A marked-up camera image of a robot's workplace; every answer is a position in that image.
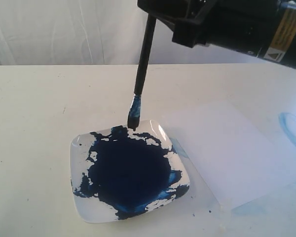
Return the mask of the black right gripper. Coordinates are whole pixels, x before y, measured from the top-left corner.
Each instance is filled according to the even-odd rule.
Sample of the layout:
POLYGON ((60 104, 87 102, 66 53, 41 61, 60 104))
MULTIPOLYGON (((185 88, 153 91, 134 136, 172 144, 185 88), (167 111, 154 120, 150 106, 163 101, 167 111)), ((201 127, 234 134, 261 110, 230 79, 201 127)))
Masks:
POLYGON ((172 42, 213 44, 257 53, 279 23, 282 0, 139 0, 137 6, 173 32, 172 42))

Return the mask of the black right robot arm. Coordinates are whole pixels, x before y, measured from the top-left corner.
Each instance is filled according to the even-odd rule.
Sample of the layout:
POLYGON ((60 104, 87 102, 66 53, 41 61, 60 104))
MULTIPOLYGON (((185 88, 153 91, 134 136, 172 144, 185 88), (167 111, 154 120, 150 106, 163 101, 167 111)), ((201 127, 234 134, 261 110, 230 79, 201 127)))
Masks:
POLYGON ((296 0, 140 0, 174 43, 215 45, 296 69, 296 0))

